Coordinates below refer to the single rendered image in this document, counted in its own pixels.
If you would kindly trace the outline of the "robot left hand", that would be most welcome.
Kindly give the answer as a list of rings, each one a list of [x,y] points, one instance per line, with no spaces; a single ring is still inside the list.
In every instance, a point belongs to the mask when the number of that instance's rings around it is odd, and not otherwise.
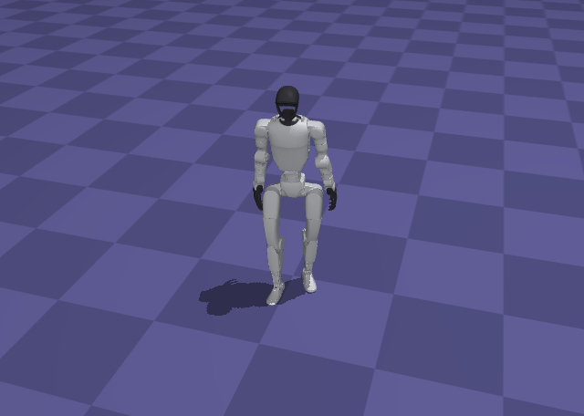
[[[337,201],[337,188],[335,187],[335,191],[333,192],[332,188],[327,188],[327,194],[330,195],[330,200],[331,202],[329,204],[331,204],[331,206],[329,206],[329,211],[335,209],[336,207],[336,201]]]

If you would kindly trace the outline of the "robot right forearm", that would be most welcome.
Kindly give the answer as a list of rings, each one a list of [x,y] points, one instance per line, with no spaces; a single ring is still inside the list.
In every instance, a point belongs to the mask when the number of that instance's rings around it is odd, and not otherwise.
[[[256,152],[255,152],[255,156],[256,156]],[[265,178],[266,178],[266,164],[263,163],[259,163],[255,161],[255,176],[254,176],[254,181],[253,181],[253,186],[256,190],[256,187],[258,185],[262,185],[263,189],[265,187],[264,182],[265,182]]]

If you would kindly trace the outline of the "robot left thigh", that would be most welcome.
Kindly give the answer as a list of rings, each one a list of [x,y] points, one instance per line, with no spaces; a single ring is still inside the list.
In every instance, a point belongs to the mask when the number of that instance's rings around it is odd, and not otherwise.
[[[322,220],[323,190],[319,184],[305,182],[306,229],[302,230],[302,241],[318,240]]]

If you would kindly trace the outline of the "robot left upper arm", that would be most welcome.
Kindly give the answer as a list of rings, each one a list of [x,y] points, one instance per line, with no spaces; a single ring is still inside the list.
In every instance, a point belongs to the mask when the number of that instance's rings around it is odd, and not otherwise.
[[[308,132],[313,138],[318,156],[315,157],[315,165],[318,169],[327,169],[326,158],[328,156],[328,144],[326,129],[322,122],[309,120]]]

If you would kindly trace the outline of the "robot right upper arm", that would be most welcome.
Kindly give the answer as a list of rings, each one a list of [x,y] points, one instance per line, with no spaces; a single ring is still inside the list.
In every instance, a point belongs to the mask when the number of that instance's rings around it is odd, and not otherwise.
[[[267,152],[268,144],[268,129],[271,119],[260,119],[255,125],[255,145],[257,152],[255,154],[255,161],[266,164],[270,159],[270,154]]]

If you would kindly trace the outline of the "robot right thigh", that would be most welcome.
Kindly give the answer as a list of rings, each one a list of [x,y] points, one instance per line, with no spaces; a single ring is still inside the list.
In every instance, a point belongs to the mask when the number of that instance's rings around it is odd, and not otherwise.
[[[267,246],[274,246],[276,252],[281,252],[285,238],[279,235],[280,223],[280,182],[266,187],[263,195],[263,224]]]

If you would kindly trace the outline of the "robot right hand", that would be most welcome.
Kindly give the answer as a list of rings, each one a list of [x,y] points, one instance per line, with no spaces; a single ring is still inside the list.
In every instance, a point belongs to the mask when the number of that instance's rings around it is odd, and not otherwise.
[[[258,185],[256,187],[256,190],[253,187],[253,192],[254,192],[254,198],[255,198],[256,206],[259,208],[259,210],[263,211],[263,204],[261,203],[262,202],[262,200],[261,200],[261,193],[263,192],[263,186],[262,185]]]

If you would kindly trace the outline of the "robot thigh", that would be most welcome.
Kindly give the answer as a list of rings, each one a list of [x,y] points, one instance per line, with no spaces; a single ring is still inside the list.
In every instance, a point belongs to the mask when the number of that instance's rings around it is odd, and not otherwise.
[[[322,220],[323,190],[319,184],[305,182],[306,229],[302,230],[302,241],[318,240]]]
[[[274,246],[276,252],[281,252],[285,238],[279,235],[280,223],[280,182],[266,187],[263,195],[263,224],[267,246]]]

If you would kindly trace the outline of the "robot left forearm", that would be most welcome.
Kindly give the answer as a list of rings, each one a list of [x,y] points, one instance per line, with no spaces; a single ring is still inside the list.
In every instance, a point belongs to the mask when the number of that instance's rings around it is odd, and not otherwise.
[[[333,192],[335,191],[335,183],[332,174],[332,167],[329,160],[329,156],[326,158],[327,169],[319,169],[323,184],[325,186],[325,191],[327,188],[332,188]]]

